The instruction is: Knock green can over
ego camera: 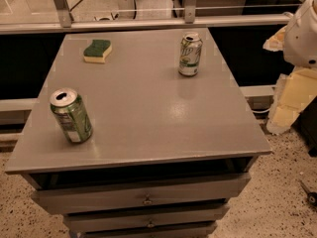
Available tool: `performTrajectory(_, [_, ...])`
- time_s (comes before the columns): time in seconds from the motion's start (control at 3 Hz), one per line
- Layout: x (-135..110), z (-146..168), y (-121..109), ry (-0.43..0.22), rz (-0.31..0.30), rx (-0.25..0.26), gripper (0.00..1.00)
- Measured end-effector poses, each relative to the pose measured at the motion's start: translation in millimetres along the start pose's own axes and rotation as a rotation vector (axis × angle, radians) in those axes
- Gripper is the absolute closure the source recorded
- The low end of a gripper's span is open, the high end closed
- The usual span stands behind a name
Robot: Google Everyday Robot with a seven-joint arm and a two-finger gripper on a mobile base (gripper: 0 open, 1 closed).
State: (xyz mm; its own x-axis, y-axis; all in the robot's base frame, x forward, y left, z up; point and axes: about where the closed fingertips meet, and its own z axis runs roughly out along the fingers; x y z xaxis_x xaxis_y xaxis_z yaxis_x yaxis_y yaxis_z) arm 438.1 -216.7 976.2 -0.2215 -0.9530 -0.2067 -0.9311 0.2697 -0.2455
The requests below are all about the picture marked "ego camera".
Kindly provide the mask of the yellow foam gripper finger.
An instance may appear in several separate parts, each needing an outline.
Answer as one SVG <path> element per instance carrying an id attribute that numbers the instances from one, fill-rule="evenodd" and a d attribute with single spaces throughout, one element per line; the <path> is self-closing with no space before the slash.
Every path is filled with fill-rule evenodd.
<path id="1" fill-rule="evenodd" d="M 271 52 L 279 52 L 284 49 L 284 35 L 286 27 L 279 29 L 274 35 L 268 38 L 264 44 L 263 48 Z"/>
<path id="2" fill-rule="evenodd" d="M 316 68 L 296 66 L 290 75 L 281 74 L 269 109 L 267 130 L 275 135 L 286 132 L 316 96 Z"/>

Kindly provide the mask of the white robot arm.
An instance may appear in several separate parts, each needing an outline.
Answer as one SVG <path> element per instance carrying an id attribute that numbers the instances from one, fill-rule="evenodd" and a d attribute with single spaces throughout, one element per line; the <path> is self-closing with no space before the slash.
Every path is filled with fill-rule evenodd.
<path id="1" fill-rule="evenodd" d="M 276 82 L 266 123 L 270 133 L 282 134 L 317 97 L 317 0 L 305 0 L 263 48 L 283 51 L 284 60 L 294 66 Z"/>

